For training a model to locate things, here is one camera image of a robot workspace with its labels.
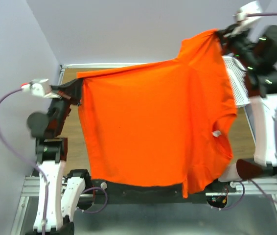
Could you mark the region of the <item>orange t shirt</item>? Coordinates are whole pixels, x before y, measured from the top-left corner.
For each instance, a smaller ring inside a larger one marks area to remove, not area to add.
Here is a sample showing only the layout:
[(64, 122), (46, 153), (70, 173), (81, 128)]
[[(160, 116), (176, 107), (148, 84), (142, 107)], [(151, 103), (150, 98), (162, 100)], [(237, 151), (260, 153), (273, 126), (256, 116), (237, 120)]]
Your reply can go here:
[(237, 116), (215, 30), (182, 41), (170, 60), (79, 72), (80, 123), (92, 177), (203, 191), (233, 159)]

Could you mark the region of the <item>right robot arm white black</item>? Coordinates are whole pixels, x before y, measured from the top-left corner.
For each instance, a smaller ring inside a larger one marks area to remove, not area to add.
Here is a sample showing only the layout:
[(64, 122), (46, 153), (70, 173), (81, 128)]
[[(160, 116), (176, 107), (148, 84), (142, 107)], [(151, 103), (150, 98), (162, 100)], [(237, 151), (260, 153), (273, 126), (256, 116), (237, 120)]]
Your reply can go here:
[(234, 35), (234, 25), (218, 30), (223, 55), (245, 72), (243, 93), (248, 96), (254, 117), (255, 152), (251, 159), (238, 159), (222, 176), (207, 179), (207, 186), (217, 192), (225, 182), (250, 180), (277, 175), (277, 25), (265, 28), (257, 42), (249, 30)]

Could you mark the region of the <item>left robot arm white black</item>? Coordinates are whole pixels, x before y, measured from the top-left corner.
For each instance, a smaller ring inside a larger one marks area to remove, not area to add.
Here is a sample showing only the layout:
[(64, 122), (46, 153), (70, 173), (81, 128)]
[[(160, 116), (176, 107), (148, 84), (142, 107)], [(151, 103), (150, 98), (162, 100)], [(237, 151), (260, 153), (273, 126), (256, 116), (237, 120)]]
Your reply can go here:
[(46, 113), (34, 112), (27, 119), (36, 140), (36, 166), (40, 177), (39, 201), (31, 235), (72, 235), (73, 217), (82, 193), (91, 186), (86, 169), (72, 170), (63, 180), (67, 162), (68, 139), (61, 137), (71, 106), (79, 106), (82, 82), (72, 80), (51, 86), (48, 79), (35, 79), (23, 86), (33, 96), (50, 98)]

